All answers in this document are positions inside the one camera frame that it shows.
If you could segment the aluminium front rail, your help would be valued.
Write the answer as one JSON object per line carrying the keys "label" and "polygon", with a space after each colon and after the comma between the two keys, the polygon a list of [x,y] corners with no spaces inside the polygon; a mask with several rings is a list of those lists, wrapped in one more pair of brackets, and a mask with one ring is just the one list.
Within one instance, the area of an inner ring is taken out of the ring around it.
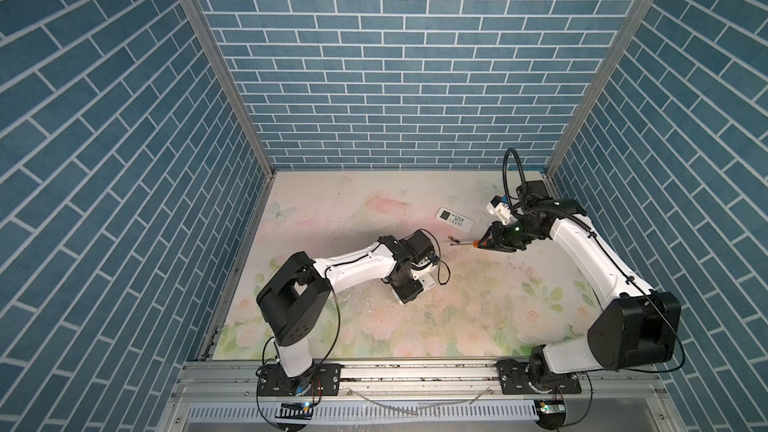
{"label": "aluminium front rail", "polygon": [[[188,362],[159,422],[161,431],[681,431],[683,420],[662,381],[632,372],[589,372],[578,376],[580,394],[504,395],[494,359],[336,360],[342,366],[337,396],[266,397],[258,394],[256,361]],[[189,424],[192,405],[269,402],[316,408],[324,402],[364,400],[426,404],[531,400],[563,401],[566,415],[537,421],[417,422],[363,425],[274,423]]]}

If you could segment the left circuit board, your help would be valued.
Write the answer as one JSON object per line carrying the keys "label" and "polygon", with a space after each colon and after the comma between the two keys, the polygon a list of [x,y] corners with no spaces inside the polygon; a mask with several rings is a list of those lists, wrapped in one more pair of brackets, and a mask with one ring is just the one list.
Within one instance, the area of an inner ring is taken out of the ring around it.
{"label": "left circuit board", "polygon": [[311,420],[314,407],[299,403],[283,403],[276,409],[276,421]]}

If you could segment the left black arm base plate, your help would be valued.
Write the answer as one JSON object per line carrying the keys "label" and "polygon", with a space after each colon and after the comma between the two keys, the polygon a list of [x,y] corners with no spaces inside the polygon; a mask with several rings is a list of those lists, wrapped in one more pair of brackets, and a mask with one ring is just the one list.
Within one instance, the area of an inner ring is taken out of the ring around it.
{"label": "left black arm base plate", "polygon": [[269,363],[260,369],[257,391],[266,397],[337,396],[341,371],[342,366],[338,363],[324,363],[299,376],[289,377],[280,364]]}

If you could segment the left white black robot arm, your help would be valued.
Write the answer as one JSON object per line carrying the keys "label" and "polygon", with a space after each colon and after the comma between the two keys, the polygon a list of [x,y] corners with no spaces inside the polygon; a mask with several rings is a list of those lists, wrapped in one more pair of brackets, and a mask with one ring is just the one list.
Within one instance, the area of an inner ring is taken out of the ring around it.
{"label": "left white black robot arm", "polygon": [[407,304],[435,284],[431,273],[440,255],[423,229],[402,239],[381,236],[363,249],[330,258],[311,258],[303,251],[291,255],[257,294],[286,376],[301,377],[316,366],[308,335],[331,295],[380,280]]}

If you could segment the white remote with display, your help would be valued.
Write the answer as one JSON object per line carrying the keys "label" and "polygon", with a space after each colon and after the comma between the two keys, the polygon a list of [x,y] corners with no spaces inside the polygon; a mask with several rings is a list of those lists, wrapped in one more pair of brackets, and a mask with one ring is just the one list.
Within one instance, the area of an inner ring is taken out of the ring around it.
{"label": "white remote with display", "polygon": [[464,234],[468,234],[471,232],[474,221],[466,216],[463,216],[461,214],[458,214],[452,210],[449,210],[445,207],[440,207],[438,211],[435,214],[435,218],[452,227],[455,230],[458,230]]}

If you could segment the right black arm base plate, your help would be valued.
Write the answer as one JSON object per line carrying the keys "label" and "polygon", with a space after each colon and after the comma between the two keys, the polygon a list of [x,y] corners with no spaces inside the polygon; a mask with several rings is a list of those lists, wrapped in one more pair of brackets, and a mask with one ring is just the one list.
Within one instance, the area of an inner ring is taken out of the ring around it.
{"label": "right black arm base plate", "polygon": [[504,395],[561,393],[580,394],[581,384],[575,374],[556,374],[539,358],[533,364],[514,359],[502,359],[495,368]]}

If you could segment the circuit board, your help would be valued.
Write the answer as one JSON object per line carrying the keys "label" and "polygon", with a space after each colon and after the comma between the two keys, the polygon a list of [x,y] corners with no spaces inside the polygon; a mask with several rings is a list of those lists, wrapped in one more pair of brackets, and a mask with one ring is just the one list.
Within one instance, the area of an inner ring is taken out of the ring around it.
{"label": "circuit board", "polygon": [[540,415],[566,415],[566,407],[563,401],[541,400],[538,402],[538,413]]}
{"label": "circuit board", "polygon": [[311,420],[314,407],[299,403],[283,403],[276,409],[276,421]]}

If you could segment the right circuit board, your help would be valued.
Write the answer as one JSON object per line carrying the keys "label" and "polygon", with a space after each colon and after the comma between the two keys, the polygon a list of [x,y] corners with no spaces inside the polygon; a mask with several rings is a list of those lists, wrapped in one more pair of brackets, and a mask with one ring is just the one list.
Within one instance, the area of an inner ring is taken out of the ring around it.
{"label": "right circuit board", "polygon": [[538,413],[540,415],[566,415],[566,407],[563,401],[541,400],[538,402]]}

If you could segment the orange black screwdriver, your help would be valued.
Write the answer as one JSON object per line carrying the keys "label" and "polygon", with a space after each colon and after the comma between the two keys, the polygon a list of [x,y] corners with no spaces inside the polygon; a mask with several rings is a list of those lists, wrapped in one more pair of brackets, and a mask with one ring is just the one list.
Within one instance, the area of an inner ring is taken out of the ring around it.
{"label": "orange black screwdriver", "polygon": [[479,240],[465,240],[465,241],[459,241],[459,240],[453,240],[450,241],[450,246],[471,246],[474,248],[478,248],[479,246]]}

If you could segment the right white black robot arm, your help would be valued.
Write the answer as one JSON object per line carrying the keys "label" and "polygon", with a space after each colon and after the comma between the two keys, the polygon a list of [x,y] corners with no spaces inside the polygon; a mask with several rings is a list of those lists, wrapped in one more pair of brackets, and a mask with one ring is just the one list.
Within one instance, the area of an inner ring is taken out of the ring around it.
{"label": "right white black robot arm", "polygon": [[679,300],[641,279],[601,237],[577,201],[549,196],[541,181],[521,184],[517,194],[517,200],[491,199],[487,210],[495,219],[475,247],[513,253],[550,239],[578,266],[601,309],[581,336],[534,348],[530,377],[670,361],[678,340]]}

